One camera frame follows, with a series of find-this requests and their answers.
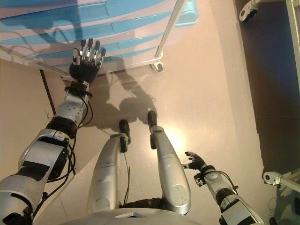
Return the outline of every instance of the robot leg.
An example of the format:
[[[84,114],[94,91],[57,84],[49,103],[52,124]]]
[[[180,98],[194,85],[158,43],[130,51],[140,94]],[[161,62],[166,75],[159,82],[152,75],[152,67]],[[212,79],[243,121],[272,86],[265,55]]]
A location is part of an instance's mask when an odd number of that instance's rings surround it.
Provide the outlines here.
[[[191,191],[180,160],[162,127],[157,126],[154,111],[148,113],[150,143],[157,149],[158,171],[163,200],[168,210],[185,215],[191,205]]]
[[[122,133],[112,135],[99,155],[90,184],[88,213],[120,206],[120,155],[127,151],[127,144],[130,143],[126,120],[121,120],[120,130]]]

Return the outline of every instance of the white wall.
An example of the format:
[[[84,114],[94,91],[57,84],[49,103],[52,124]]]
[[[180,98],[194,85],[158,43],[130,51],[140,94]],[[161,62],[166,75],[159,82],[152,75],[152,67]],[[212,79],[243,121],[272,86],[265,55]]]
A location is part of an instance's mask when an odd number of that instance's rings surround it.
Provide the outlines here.
[[[0,179],[17,172],[25,148],[52,116],[38,69],[0,61]]]

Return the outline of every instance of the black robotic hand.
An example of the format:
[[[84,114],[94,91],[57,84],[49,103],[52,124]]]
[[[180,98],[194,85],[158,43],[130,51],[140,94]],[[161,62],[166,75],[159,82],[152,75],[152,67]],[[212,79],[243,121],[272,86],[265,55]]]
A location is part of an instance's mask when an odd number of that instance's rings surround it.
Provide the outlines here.
[[[184,164],[184,169],[193,169],[193,170],[201,170],[206,164],[204,160],[198,156],[196,153],[193,153],[191,151],[186,151],[185,154],[189,156],[189,160],[192,160],[189,164]]]
[[[100,41],[96,41],[93,47],[92,38],[89,39],[88,46],[85,45],[86,40],[82,40],[79,49],[73,49],[73,63],[69,72],[74,79],[92,83],[103,64],[106,50],[103,48],[99,54]]]

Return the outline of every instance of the floor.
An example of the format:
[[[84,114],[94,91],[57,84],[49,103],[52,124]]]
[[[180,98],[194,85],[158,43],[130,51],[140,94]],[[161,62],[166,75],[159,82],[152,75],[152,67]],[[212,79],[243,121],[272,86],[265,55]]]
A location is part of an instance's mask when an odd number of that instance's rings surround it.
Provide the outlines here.
[[[164,50],[164,70],[149,67],[99,76],[91,85],[94,120],[77,134],[77,174],[37,218],[36,225],[59,224],[86,215],[93,167],[109,134],[119,120],[130,122],[132,142],[127,153],[131,170],[128,201],[161,196],[156,152],[150,148],[147,111],[158,114],[158,123],[172,142],[180,160],[193,151],[208,164],[230,175],[239,194],[266,224],[276,188],[261,178],[263,162],[246,70],[244,50],[233,0],[199,0],[199,22],[183,39]],[[57,108],[65,83],[46,72]],[[127,178],[121,162],[124,196]],[[187,214],[200,224],[218,224],[220,212],[208,189],[198,187],[186,171],[192,191]]]
[[[236,0],[239,12],[248,0]],[[260,4],[240,24],[264,171],[299,169],[300,96],[285,2]],[[274,217],[280,225],[299,224],[294,199],[300,193],[277,190]]]

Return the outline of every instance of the plastic drawer unit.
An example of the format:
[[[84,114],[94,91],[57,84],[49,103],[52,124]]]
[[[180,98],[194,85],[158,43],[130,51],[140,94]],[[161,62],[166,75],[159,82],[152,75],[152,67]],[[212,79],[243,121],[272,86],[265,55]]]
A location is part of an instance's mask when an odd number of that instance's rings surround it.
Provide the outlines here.
[[[1,58],[68,74],[82,39],[106,49],[100,72],[158,64],[186,0],[2,0]]]

